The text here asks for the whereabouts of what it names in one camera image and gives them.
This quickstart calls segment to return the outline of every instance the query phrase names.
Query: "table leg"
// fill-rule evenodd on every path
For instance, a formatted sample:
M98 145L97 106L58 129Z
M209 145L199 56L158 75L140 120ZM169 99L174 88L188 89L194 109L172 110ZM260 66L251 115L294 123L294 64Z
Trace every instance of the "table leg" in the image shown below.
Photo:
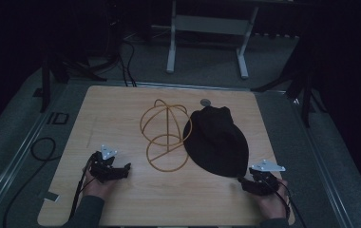
M257 17L257 12L258 12L258 7L255 7L252 12L251 19L246 27L246 32L243 37L242 46L240 48L237 48L237 62L239 64L240 77L242 77L243 79L247 79L249 77L248 68L246 66L246 61L243 54L245 53L245 49L246 46L248 45L249 38L251 37L252 29L254 27L254 23Z
M169 47L169 54L168 54L168 63L166 65L166 72L173 73L175 68L175 54L176 54L176 43L175 43L175 35L176 35L176 6L177 1L172 1L172 19L171 19L171 46Z

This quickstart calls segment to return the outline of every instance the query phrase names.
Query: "hand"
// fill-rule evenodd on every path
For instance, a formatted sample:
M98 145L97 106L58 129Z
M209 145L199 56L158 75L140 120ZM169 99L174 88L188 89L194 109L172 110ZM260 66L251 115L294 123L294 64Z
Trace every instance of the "hand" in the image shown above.
M108 180L101 183L89 173L89 170L86 170L83 196L95 196L106 201L113 191L116 181L117 180Z
M277 180L282 184L284 184L285 186L287 186L288 184L288 182L286 182L285 180L280 180L280 179ZM280 184L277 192L282 198L284 198L286 202L288 202L286 188L282 184ZM260 208L261 214L266 219L286 218L287 212L285 210L285 205L276 194L272 194L264 197L253 195L253 198L255 199L258 207Z

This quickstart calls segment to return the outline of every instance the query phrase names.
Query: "black bucket hat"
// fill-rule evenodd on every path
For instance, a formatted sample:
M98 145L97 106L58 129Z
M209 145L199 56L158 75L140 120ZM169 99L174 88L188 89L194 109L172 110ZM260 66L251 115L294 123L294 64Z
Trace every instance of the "black bucket hat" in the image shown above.
M245 136L234 125L228 107L206 106L192 113L183 130L184 147L190 158L206 171L223 177L244 177L249 147Z

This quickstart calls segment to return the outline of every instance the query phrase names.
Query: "black sleeve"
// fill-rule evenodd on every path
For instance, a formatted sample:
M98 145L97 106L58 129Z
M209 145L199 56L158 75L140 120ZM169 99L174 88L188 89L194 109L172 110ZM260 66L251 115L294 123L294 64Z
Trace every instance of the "black sleeve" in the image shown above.
M76 213L62 228L92 228L98 227L104 208L104 200L98 197L82 197Z
M288 228L288 220L286 218L267 219L260 223L260 228Z

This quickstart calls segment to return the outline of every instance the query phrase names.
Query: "wooden table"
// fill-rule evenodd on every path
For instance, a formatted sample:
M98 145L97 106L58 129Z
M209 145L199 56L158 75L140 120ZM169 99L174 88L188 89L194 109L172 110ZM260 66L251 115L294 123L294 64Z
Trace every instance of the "wooden table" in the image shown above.
M115 167L132 163L129 177L120 180L105 204L101 225L112 226L237 226L258 224L262 217L249 193L236 179L211 174L191 159L175 172L153 168L146 157L149 141L140 130L143 113L157 99L184 105L188 114L201 110L201 99L227 106L235 125L250 147L250 164L276 162L255 95L244 91L175 88L92 86L71 131L49 192L59 199L45 200L38 217L41 225L59 226L68 219L71 203L89 156L106 144L118 151ZM177 117L183 130L186 115ZM156 117L146 135L165 133L165 118ZM181 146L161 157L157 165L178 165L187 153Z

